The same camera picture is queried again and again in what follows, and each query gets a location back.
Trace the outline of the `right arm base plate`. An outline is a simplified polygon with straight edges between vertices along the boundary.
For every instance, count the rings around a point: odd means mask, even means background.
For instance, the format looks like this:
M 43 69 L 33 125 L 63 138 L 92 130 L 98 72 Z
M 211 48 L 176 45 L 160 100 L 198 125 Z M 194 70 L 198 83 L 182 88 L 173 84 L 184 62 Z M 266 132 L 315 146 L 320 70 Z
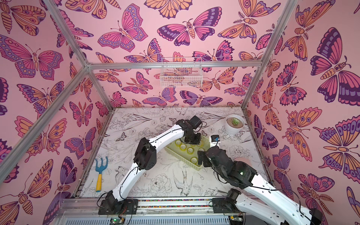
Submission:
M 213 198 L 209 203 L 214 213 L 241 213 L 242 211 L 235 206 L 235 201 L 227 197 Z

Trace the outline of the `yellow tape roll six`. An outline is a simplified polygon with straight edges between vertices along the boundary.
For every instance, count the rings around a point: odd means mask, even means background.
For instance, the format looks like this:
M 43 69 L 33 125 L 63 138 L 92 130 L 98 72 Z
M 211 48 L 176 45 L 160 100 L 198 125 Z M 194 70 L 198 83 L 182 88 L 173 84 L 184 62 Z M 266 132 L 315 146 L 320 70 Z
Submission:
M 188 154 L 193 154 L 193 153 L 194 153 L 194 149 L 191 148 L 191 147 L 188 148 L 188 149 L 187 149 L 187 153 L 188 153 Z

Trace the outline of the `green plastic storage basket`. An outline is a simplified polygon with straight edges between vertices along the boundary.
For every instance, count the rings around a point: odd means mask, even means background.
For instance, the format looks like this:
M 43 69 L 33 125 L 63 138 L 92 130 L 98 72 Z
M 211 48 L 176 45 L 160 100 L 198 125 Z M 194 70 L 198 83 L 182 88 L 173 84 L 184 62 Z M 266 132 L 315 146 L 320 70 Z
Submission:
M 176 157 L 177 159 L 179 159 L 183 163 L 187 164 L 189 167 L 199 171 L 202 168 L 202 166 L 200 166 L 198 164 L 193 164 L 191 162 L 191 158 L 192 157 L 197 157 L 197 152 L 198 152 L 199 148 L 204 148 L 205 151 L 207 151 L 210 148 L 210 142 L 209 142 L 208 137 L 202 136 L 201 137 L 201 142 L 200 142 L 199 145 L 186 144 L 181 140 L 181 144 L 185 144 L 187 146 L 185 151 L 182 151 L 180 149 L 180 146 L 176 145 L 175 142 L 176 142 L 176 140 L 171 142 L 170 144 L 168 144 L 164 149 L 169 154 L 173 155 L 174 157 Z M 193 154 L 188 154 L 187 153 L 187 149 L 190 148 L 190 147 L 194 149 Z

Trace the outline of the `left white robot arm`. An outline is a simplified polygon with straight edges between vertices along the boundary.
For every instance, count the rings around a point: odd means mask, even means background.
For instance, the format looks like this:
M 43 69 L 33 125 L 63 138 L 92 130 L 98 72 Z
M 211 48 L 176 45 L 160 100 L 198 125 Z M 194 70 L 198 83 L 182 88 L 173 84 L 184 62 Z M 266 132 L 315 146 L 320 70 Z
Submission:
M 201 141 L 201 133 L 196 129 L 202 121 L 193 116 L 189 120 L 178 120 L 171 128 L 154 138 L 142 138 L 135 151 L 133 164 L 120 183 L 107 192 L 105 199 L 99 205 L 99 215 L 115 215 L 127 210 L 133 214 L 133 206 L 126 207 L 126 198 L 130 190 L 139 178 L 148 170 L 152 169 L 157 162 L 157 153 L 178 139 L 183 139 L 187 144 L 198 145 Z

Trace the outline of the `clear white tape roll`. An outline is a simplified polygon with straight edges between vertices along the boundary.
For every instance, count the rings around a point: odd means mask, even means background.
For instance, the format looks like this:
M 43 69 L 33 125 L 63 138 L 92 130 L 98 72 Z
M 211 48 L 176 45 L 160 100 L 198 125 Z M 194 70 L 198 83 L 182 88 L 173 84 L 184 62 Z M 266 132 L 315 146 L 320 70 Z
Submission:
M 180 146 L 182 144 L 182 142 L 181 142 L 181 140 L 176 140 L 175 144 Z

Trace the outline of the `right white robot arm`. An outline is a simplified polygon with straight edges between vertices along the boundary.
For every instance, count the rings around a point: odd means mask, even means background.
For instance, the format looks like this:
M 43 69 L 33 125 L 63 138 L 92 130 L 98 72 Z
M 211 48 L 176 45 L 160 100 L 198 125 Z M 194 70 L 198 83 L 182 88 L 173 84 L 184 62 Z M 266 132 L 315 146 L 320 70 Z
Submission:
M 211 168 L 216 176 L 230 184 L 226 197 L 213 201 L 213 207 L 228 212 L 249 213 L 268 225 L 319 225 L 323 214 L 308 209 L 272 186 L 254 168 L 243 161 L 233 161 L 219 147 L 219 136 L 209 138 L 210 148 L 198 153 L 199 164 Z

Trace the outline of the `yellow tape roll four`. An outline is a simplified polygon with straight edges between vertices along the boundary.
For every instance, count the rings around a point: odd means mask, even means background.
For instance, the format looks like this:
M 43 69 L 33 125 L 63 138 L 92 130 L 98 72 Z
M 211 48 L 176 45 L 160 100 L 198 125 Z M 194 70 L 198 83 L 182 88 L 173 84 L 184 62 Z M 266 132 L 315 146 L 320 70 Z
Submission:
M 181 149 L 182 151 L 185 151 L 186 148 L 187 148 L 187 146 L 186 146 L 185 144 L 182 144 L 182 145 L 180 146 L 180 149 Z

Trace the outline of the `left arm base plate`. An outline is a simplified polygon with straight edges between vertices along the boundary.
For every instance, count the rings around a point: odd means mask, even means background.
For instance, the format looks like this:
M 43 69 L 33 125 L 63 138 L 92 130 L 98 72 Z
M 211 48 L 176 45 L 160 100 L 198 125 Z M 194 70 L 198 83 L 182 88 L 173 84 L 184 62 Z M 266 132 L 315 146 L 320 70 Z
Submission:
M 126 199 L 123 201 L 103 200 L 98 215 L 135 215 L 138 208 L 138 199 Z

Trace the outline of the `yellow tape roll three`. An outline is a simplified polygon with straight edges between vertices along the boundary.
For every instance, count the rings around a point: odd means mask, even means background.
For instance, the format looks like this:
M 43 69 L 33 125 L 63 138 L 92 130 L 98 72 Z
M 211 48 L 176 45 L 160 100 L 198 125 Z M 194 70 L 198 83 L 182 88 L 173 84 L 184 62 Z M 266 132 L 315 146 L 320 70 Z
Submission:
M 192 162 L 193 164 L 197 164 L 197 162 L 198 162 L 197 157 L 192 157 L 192 158 L 191 158 L 191 162 Z

